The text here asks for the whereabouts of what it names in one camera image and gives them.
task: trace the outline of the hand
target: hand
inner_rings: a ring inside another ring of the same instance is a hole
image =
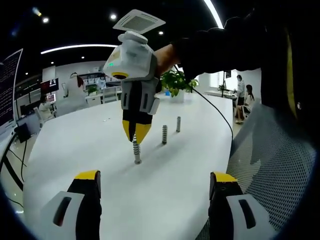
[[[172,44],[164,46],[155,51],[157,58],[157,69],[155,70],[155,76],[160,77],[165,72],[172,69],[175,64],[179,64],[180,61]]]

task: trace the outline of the cable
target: cable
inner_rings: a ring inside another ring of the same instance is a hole
[[[177,66],[174,65],[174,67],[175,67],[177,73],[180,75]],[[231,130],[232,139],[234,139],[234,132],[232,131],[232,127],[230,126],[230,124],[229,124],[229,122],[227,121],[227,119],[225,118],[225,116],[220,112],[220,110],[219,110],[215,105],[213,105],[205,96],[203,96],[200,92],[198,92],[197,90],[195,90],[190,84],[189,84],[189,86],[191,87],[191,89],[192,89],[193,91],[195,91],[197,94],[199,94],[204,100],[206,100],[211,106],[213,106],[213,107],[220,113],[220,115],[221,115],[221,116],[223,117],[223,119],[225,120],[226,124],[228,124],[228,126],[229,126],[229,128],[230,128],[230,130]]]
[[[11,149],[9,149],[9,152],[11,152],[17,159],[19,159],[20,162],[21,162],[25,167],[27,166],[27,165],[25,165],[25,164],[22,162],[21,158],[18,157]]]
[[[23,164],[24,164],[24,162],[25,162],[25,155],[26,155],[26,149],[27,149],[27,142],[28,142],[28,140],[25,140],[25,145],[24,145],[24,151],[23,151],[23,157],[22,157],[22,164],[21,164],[21,179],[22,179],[22,181],[24,182],[25,180],[24,180],[24,177],[22,176],[22,171],[23,171]]]
[[[24,206],[22,206],[22,204],[21,204],[21,203],[19,203],[19,202],[17,202],[17,201],[12,200],[12,199],[11,199],[11,198],[9,198],[9,197],[8,197],[8,199],[9,199],[11,202],[13,202],[13,203],[15,203],[15,204],[18,204],[18,205],[20,205],[22,208],[24,208]]]

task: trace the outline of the computer monitor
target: computer monitor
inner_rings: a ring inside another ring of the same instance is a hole
[[[56,78],[53,78],[48,81],[43,81],[40,84],[40,90],[41,90],[42,95],[58,91],[59,90],[59,79],[56,77]]]
[[[54,103],[56,101],[56,94],[51,94],[49,96],[46,96],[46,99],[48,101],[48,103]]]

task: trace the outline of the ceiling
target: ceiling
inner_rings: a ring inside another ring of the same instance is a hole
[[[253,7],[252,0],[211,0],[224,25],[235,16],[245,16]],[[0,10],[0,60],[23,48],[17,82],[42,72],[43,68],[70,63],[107,60],[113,48],[80,47],[41,55],[52,48],[79,44],[118,45],[121,30],[112,29],[117,21],[132,9],[138,9],[166,22],[144,34],[151,48],[159,49],[171,41],[187,37],[198,30],[217,27],[203,0],[138,0],[128,1],[22,1],[9,3]],[[42,13],[33,13],[36,7]],[[48,17],[44,24],[42,17]]]

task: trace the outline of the led strip light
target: led strip light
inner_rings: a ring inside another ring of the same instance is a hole
[[[213,5],[213,3],[211,2],[211,0],[203,0],[204,3],[206,4],[206,6],[208,7],[208,9],[210,10],[217,26],[219,29],[224,29],[224,26],[222,25],[222,22],[220,20],[220,17],[218,15],[218,12],[215,8],[215,6]],[[85,48],[85,47],[107,47],[107,48],[116,48],[117,45],[111,45],[111,44],[82,44],[82,45],[72,45],[72,46],[62,46],[62,47],[57,47],[57,48],[53,48],[50,50],[46,50],[46,51],[42,51],[41,54],[47,54],[47,53],[51,53],[54,51],[58,51],[58,50],[63,50],[63,49],[73,49],[73,48]]]
[[[72,46],[62,46],[53,48],[50,50],[42,51],[41,54],[47,54],[58,50],[63,49],[74,49],[74,48],[85,48],[85,47],[107,47],[107,48],[116,48],[118,45],[110,45],[110,44],[81,44],[81,45],[72,45]]]

